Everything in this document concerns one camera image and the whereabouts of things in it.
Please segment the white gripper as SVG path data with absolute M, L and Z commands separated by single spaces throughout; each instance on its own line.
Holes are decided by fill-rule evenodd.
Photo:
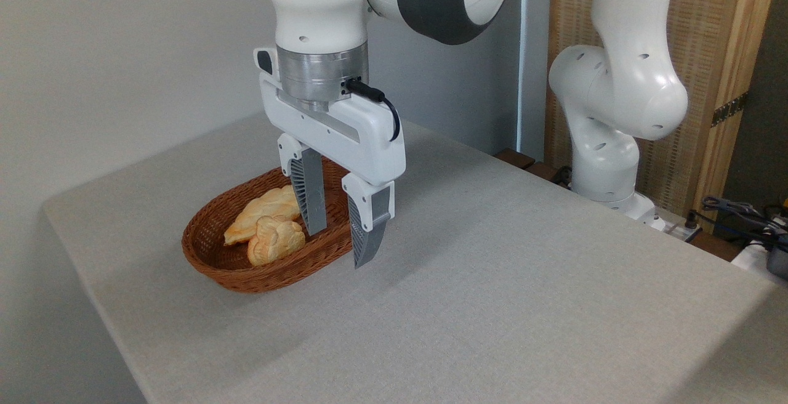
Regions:
M 265 114 L 284 132 L 278 139 L 279 161 L 309 235 L 327 226 L 321 155 L 352 172 L 343 177 L 342 186 L 354 265 L 362 267 L 376 255 L 386 224 L 395 216 L 392 181 L 406 170 L 404 137 L 391 140 L 395 124 L 390 110 L 356 94 L 329 104 L 326 112 L 306 108 L 282 89 L 273 48 L 256 49 L 254 61 L 262 70 Z

